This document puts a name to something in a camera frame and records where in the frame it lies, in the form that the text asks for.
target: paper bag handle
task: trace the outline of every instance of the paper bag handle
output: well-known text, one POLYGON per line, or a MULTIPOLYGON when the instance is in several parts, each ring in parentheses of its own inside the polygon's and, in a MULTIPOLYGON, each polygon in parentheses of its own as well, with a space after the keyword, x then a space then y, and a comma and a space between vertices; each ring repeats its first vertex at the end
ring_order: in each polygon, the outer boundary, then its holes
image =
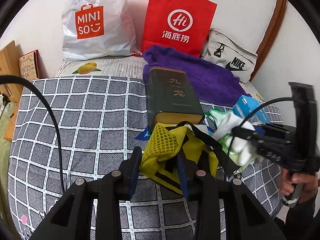
POLYGON ((83 11, 83 8, 86 7, 86 6, 90 6, 90 8, 92 8, 93 4, 92 3, 84 4, 83 6, 81 6, 81 11, 83 11))

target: red paper bag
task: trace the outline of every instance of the red paper bag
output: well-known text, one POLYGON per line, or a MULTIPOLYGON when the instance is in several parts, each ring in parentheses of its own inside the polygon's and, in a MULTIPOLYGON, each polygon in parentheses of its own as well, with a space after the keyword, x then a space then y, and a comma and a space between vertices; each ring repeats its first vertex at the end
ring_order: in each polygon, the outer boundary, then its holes
POLYGON ((208 0, 149 0, 142 52, 160 45, 199 57, 216 8, 208 0))
POLYGON ((104 35, 103 6, 93 7, 92 3, 84 4, 75 15, 77 40, 104 35))

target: yellow pouch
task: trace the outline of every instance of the yellow pouch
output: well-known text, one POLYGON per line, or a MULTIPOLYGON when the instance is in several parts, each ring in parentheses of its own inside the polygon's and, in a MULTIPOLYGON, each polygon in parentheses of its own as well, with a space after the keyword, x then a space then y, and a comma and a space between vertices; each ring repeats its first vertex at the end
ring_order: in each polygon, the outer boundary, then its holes
POLYGON ((215 176, 218 159, 186 126, 176 127, 156 124, 142 155, 140 171, 153 181, 182 194, 174 157, 183 150, 186 158, 198 163, 201 155, 208 162, 210 173, 215 176))

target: purple cloth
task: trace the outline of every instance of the purple cloth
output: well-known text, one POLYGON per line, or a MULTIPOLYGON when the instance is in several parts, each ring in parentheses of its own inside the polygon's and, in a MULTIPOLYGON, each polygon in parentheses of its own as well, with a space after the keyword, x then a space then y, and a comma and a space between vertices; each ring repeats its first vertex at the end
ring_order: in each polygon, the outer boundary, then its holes
POLYGON ((201 58, 156 45, 146 50, 143 57, 148 63, 143 69, 144 82, 151 67, 166 67, 186 72, 196 96, 213 104, 234 106, 240 96, 250 96, 230 70, 201 58))

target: black cable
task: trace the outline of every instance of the black cable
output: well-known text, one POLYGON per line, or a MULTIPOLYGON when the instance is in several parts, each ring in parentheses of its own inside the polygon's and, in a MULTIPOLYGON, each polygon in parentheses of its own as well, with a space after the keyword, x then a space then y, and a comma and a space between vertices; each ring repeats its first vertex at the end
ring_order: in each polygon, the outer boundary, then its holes
POLYGON ((61 152, 60 132, 59 132, 57 120, 53 114, 53 111, 52 111, 50 105, 48 104, 48 102, 44 98, 44 96, 41 94, 41 92, 30 81, 28 81, 24 78, 12 76, 12 75, 0 75, 0 85, 3 85, 3 84, 19 84, 19 85, 25 86, 40 99, 40 101, 44 104, 45 108, 47 109, 47 111, 52 119, 56 133, 57 133, 61 190, 62 190, 62 193, 65 193, 65 189, 64 189, 64 185, 63 185, 63 169, 62 169, 62 152, 61 152))
MULTIPOLYGON (((262 105, 258 106, 256 109, 254 109, 250 114, 248 114, 242 121, 242 123, 239 125, 240 127, 244 125, 244 123, 246 121, 248 121, 249 118, 253 117, 253 115, 258 112, 259 110, 265 108, 266 106, 268 105, 271 105, 271 104, 274 104, 274 103, 278 103, 278 102, 282 102, 282 101, 292 101, 293 99, 292 98, 275 98, 275 99, 272 99, 272 100, 269 100, 265 103, 263 103, 262 105)), ((231 146, 233 144, 233 141, 234 141, 235 137, 233 136, 232 139, 231 139, 231 143, 230 143, 230 146, 228 148, 228 157, 230 155, 230 149, 231 149, 231 146)))

